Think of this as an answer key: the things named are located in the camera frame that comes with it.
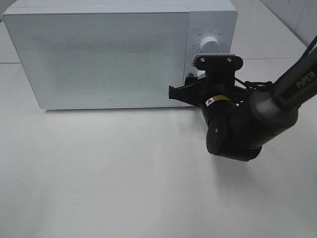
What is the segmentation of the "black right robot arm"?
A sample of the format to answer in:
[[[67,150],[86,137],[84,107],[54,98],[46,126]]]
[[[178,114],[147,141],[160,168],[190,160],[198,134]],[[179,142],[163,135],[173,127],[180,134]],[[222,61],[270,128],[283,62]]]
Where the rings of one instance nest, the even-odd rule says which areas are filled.
[[[316,40],[275,82],[236,78],[243,60],[234,54],[197,54],[192,65],[205,76],[189,74],[183,86],[169,88],[168,96],[201,109],[206,147],[216,156],[256,158],[264,144],[297,122],[299,107],[317,93]]]

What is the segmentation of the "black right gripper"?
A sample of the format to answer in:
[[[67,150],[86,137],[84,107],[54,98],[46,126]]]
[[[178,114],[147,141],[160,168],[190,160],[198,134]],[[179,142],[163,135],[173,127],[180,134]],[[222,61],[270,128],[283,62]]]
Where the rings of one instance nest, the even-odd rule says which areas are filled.
[[[220,104],[232,112],[249,94],[249,83],[242,82],[236,77],[231,81],[226,78],[208,80],[207,77],[198,79],[192,73],[185,78],[184,86],[168,87],[169,99],[199,107],[204,114],[208,113],[207,108],[213,104]]]

